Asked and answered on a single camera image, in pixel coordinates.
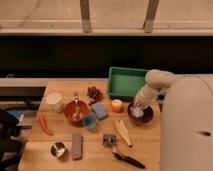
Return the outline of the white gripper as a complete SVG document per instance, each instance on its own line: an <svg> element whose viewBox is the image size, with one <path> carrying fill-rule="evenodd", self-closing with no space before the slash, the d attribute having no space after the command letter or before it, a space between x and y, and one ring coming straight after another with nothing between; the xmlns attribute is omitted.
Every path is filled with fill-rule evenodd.
<svg viewBox="0 0 213 171"><path fill-rule="evenodd" d="M154 88L144 85L135 95L134 106L142 109L147 108L158 96L158 91Z"/></svg>

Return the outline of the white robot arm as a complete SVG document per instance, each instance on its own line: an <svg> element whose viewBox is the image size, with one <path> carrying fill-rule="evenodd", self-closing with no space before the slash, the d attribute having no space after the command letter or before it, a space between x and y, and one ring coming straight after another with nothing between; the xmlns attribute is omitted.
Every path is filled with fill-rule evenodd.
<svg viewBox="0 0 213 171"><path fill-rule="evenodd" d="M144 109L160 94L160 171L213 171L213 74L152 69L134 105Z"/></svg>

